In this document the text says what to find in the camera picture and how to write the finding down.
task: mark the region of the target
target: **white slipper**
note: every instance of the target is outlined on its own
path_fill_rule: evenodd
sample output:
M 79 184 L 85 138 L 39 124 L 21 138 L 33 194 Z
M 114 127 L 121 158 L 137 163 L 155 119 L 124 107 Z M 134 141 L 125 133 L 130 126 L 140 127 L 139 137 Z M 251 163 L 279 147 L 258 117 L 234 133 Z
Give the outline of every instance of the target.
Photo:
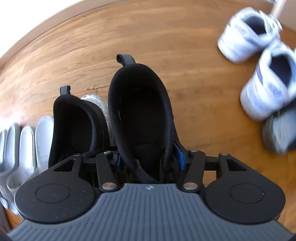
M 7 130 L 2 130 L 0 132 L 0 165 L 3 162 L 3 156 L 4 156 L 4 146 L 5 146 L 5 138 L 7 135 Z
M 54 132 L 54 119 L 46 115 L 42 117 L 35 129 L 35 145 L 37 157 L 37 173 L 40 174 L 48 169 L 48 159 L 52 146 L 52 135 Z
M 25 126 L 20 134 L 19 167 L 7 178 L 7 187 L 15 195 L 18 188 L 29 180 L 37 168 L 34 130 Z
M 0 202 L 6 210 L 10 209 L 15 215 L 20 215 L 14 202 L 10 202 L 10 201 L 8 202 L 3 197 L 0 197 Z
M 5 139 L 3 162 L 0 165 L 0 191 L 4 199 L 14 202 L 14 196 L 8 189 L 8 176 L 19 166 L 20 127 L 13 124 L 9 127 Z

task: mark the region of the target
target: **white sneaker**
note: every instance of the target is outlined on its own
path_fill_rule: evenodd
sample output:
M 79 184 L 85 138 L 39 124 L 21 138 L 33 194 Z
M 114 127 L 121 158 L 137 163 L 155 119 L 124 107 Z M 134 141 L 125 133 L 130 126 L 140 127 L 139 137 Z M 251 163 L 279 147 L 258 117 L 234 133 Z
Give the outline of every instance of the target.
M 296 54 L 275 40 L 263 51 L 254 75 L 242 89 L 242 107 L 252 119 L 261 121 L 295 97 Z
M 272 15 L 247 7 L 231 17 L 218 47 L 231 62 L 240 63 L 280 39 L 280 30 L 281 24 Z

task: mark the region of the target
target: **gray shoe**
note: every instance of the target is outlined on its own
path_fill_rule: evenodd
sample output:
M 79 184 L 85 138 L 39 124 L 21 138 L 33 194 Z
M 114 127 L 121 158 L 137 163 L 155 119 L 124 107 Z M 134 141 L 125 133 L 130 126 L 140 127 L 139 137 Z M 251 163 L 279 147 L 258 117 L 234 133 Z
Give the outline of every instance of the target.
M 265 148 L 271 153 L 296 149 L 296 107 L 290 105 L 267 119 L 262 137 Z

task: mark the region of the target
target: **shoe heel tab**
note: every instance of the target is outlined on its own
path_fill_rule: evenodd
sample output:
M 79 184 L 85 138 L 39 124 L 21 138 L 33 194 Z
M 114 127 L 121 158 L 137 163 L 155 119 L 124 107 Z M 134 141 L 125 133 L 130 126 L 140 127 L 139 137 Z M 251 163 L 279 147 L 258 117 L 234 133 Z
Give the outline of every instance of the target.
M 59 89 L 59 93 L 60 95 L 70 95 L 71 94 L 70 90 L 71 90 L 71 87 L 69 85 L 65 85 Z
M 118 63 L 122 64 L 122 66 L 130 65 L 130 64 L 135 64 L 134 58 L 129 55 L 129 54 L 118 54 L 116 56 L 116 60 Z

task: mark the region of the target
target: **black circular pad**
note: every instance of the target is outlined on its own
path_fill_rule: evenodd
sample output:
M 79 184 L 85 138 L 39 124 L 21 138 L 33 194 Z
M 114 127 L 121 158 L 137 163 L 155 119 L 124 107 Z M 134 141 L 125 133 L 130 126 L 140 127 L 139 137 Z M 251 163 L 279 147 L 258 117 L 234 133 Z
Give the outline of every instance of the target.
M 96 200 L 93 187 L 73 172 L 47 170 L 24 183 L 15 195 L 21 216 L 37 223 L 63 223 L 88 211 Z
M 264 191 L 256 185 L 243 183 L 230 188 L 230 196 L 241 203 L 257 203 L 264 197 Z
M 256 171 L 229 172 L 207 186 L 205 202 L 230 222 L 259 224 L 279 217 L 285 195 L 278 185 Z
M 46 184 L 36 191 L 36 197 L 45 203 L 57 203 L 64 201 L 70 195 L 70 189 L 62 184 Z

